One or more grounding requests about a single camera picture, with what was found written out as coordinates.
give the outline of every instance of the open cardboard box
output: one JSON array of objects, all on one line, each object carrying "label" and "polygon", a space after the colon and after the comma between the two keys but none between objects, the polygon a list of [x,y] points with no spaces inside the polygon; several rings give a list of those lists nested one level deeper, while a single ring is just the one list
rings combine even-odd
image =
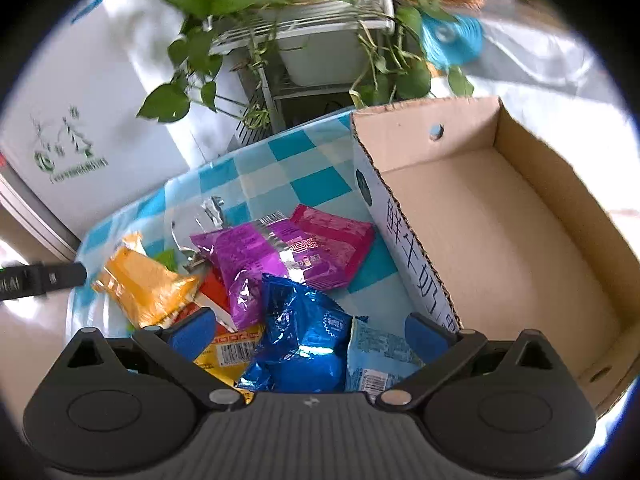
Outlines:
[{"label": "open cardboard box", "polygon": [[495,340],[541,330],[605,413],[639,371],[640,264],[571,166],[497,97],[351,120],[356,181],[416,310]]}]

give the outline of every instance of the metal rack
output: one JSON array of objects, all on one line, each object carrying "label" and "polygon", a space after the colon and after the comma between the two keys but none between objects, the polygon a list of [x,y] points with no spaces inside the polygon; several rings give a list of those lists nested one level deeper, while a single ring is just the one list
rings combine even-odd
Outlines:
[{"label": "metal rack", "polygon": [[[393,0],[355,0],[354,5],[345,2],[322,1],[293,4],[281,9],[263,9],[259,17],[249,27],[230,27],[220,34],[213,42],[212,54],[228,54],[237,48],[247,47],[251,34],[255,43],[262,43],[275,36],[276,40],[309,36],[323,32],[335,32],[339,30],[358,30],[360,23],[370,31],[392,34],[394,31],[394,6]],[[285,128],[282,114],[276,106],[276,100],[305,96],[321,95],[335,92],[346,92],[349,86],[326,85],[302,87],[297,86],[288,77],[286,71],[281,70],[266,72],[263,68],[258,70],[262,84],[262,97],[271,118],[273,133]],[[248,138],[260,137],[249,135]]]}]

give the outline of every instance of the checkered tablecloth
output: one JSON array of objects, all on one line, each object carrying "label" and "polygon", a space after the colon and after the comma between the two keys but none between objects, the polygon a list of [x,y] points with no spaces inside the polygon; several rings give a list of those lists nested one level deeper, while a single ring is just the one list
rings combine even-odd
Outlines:
[{"label": "checkered tablecloth", "polygon": [[[354,184],[349,113],[320,119],[222,156],[197,170],[172,178],[155,193],[104,219],[84,238],[77,260],[88,281],[69,297],[66,338],[83,326],[96,326],[105,336],[120,337],[131,326],[119,307],[90,287],[91,280],[119,240],[139,231],[147,254],[176,248],[171,221],[181,208],[194,207],[209,196],[224,200],[234,225],[276,210],[291,215],[299,203],[357,220],[372,219]],[[413,308],[396,265],[376,233],[369,256],[348,288],[330,295],[353,316],[397,335]]]}]

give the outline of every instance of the magenta package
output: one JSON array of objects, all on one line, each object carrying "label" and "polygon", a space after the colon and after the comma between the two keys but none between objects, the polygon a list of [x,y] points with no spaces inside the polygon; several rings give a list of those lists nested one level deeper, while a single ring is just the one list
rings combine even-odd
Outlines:
[{"label": "magenta package", "polygon": [[291,221],[313,235],[318,246],[344,269],[349,283],[366,258],[376,231],[373,224],[342,218],[299,204]]},{"label": "magenta package", "polygon": [[262,273],[289,278],[319,290],[345,286],[341,266],[282,213],[212,233],[191,241],[222,272],[231,317],[238,330],[262,319]]}]

